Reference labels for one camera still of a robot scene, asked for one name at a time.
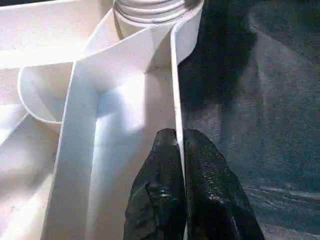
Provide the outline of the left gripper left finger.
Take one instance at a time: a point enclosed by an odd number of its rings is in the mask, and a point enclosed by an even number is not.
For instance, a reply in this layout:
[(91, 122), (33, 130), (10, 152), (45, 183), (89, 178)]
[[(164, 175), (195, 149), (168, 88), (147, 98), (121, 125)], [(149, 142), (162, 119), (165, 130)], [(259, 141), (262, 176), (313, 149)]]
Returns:
[(135, 177), (125, 210), (125, 240), (182, 240), (186, 197), (176, 131), (156, 133)]

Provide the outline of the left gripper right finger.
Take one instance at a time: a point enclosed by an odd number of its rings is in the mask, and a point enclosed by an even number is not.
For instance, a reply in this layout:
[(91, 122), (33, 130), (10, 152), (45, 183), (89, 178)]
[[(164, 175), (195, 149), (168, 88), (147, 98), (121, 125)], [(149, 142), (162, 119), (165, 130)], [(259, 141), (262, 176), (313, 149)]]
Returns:
[(187, 235), (190, 240), (263, 240), (250, 201), (216, 145), (184, 129)]

